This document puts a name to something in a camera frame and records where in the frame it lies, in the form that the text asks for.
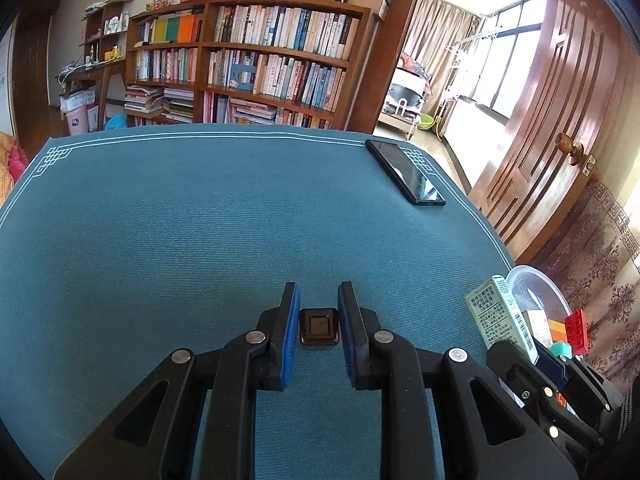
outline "phone screen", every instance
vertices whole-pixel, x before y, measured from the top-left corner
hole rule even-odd
[[[367,147],[404,192],[409,192],[414,203],[422,205],[445,205],[446,201],[436,187],[416,168],[411,159],[395,143],[367,140]]]

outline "curtain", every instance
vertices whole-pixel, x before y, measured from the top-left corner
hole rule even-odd
[[[440,97],[453,78],[451,66],[456,55],[445,47],[475,34],[479,25],[480,18],[442,0],[417,1],[403,51],[431,75],[425,113],[436,113]]]
[[[626,209],[591,184],[531,263],[584,310],[587,361],[623,394],[640,372],[640,214]]]

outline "transparent plastic bowl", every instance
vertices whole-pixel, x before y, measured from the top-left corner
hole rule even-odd
[[[571,314],[562,292],[542,272],[527,265],[513,267],[507,274],[507,285],[520,311],[544,310],[547,319],[564,323]]]

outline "desk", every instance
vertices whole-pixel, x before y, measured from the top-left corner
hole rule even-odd
[[[119,57],[113,61],[98,63],[84,70],[77,70],[65,79],[64,93],[69,97],[72,81],[100,81],[100,96],[98,101],[98,130],[104,129],[104,112],[107,104],[107,92],[112,75],[124,74],[125,58]]]
[[[398,142],[444,207],[408,203],[370,138],[185,124],[47,142],[0,209],[0,418],[44,478],[171,350],[252,330],[286,281],[313,308],[351,280],[383,327],[484,362],[464,294],[511,259],[429,155]],[[287,390],[257,395],[256,478],[377,478],[380,423],[342,345],[298,345]]]

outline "red cloth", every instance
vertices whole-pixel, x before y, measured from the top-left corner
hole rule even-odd
[[[24,153],[24,150],[20,146],[12,147],[9,152],[9,162],[7,167],[9,168],[9,173],[11,173],[14,182],[18,182],[18,179],[22,176],[28,165],[29,159]]]

